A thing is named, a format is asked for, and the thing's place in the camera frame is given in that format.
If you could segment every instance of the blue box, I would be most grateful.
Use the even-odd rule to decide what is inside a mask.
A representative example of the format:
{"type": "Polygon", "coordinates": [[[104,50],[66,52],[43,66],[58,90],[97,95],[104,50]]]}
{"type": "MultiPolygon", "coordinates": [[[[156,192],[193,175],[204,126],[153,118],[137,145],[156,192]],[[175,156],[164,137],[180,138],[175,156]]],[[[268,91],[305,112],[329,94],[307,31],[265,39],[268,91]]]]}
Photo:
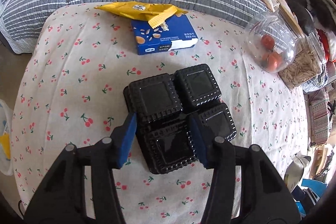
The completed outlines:
{"type": "Polygon", "coordinates": [[[138,55],[189,48],[198,41],[188,17],[184,14],[171,16],[155,29],[142,20],[132,20],[131,25],[138,55]]]}

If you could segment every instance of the transparent plastic jar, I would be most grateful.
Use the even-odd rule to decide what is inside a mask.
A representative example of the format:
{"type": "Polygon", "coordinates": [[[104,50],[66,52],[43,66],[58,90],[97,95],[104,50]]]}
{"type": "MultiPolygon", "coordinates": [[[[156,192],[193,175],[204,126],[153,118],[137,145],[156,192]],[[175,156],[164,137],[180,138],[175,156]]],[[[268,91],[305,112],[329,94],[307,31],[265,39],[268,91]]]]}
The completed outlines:
{"type": "Polygon", "coordinates": [[[295,58],[294,35],[278,12],[257,14],[245,27],[245,42],[255,62],[265,71],[277,73],[295,58]]]}

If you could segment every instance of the tablecloth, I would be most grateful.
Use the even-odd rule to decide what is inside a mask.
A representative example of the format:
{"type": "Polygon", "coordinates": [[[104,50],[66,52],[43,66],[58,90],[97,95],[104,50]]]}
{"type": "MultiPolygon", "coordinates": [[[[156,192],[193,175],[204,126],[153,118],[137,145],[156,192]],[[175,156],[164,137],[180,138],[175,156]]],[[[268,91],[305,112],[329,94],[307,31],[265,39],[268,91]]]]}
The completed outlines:
{"type": "MultiPolygon", "coordinates": [[[[259,144],[281,176],[290,155],[307,147],[301,88],[289,91],[245,52],[243,29],[190,11],[199,37],[193,48],[138,56],[130,20],[94,9],[65,6],[45,22],[27,65],[13,114],[11,153],[21,199],[29,204],[43,176],[68,143],[78,147],[111,134],[127,116],[123,89],[130,82],[206,63],[211,68],[238,134],[235,145],[259,144]]],[[[212,170],[199,162],[153,175],[135,138],[127,162],[113,170],[125,220],[132,223],[199,223],[212,170]]],[[[241,176],[236,174],[235,206],[241,176]]],[[[94,217],[86,170],[88,216],[94,217]]]]}

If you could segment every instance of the yellow snack package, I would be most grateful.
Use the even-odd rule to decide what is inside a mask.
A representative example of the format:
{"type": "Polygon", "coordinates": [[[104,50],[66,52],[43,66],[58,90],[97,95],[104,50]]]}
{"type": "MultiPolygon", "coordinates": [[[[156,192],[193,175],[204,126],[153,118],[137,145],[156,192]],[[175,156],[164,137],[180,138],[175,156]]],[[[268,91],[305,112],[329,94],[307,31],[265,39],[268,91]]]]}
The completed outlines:
{"type": "Polygon", "coordinates": [[[153,29],[160,26],[167,18],[174,14],[187,13],[187,11],[181,10],[171,4],[149,4],[137,1],[113,2],[97,6],[95,9],[108,11],[131,19],[148,21],[153,29]]]}
{"type": "Polygon", "coordinates": [[[9,134],[4,133],[0,136],[0,144],[7,159],[11,159],[11,145],[9,143],[9,134]]]}

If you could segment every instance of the white bag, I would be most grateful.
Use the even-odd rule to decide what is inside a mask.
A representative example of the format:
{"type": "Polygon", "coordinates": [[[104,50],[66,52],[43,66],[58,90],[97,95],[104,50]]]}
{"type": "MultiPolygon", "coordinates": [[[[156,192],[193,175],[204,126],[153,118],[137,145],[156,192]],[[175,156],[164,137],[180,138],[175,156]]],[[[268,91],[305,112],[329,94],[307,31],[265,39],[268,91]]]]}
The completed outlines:
{"type": "MultiPolygon", "coordinates": [[[[7,104],[0,99],[0,135],[4,133],[9,134],[9,139],[11,140],[11,131],[12,131],[12,117],[13,110],[11,110],[7,104]]],[[[0,171],[7,175],[13,175],[13,165],[12,160],[8,160],[2,146],[0,145],[0,171]]]]}

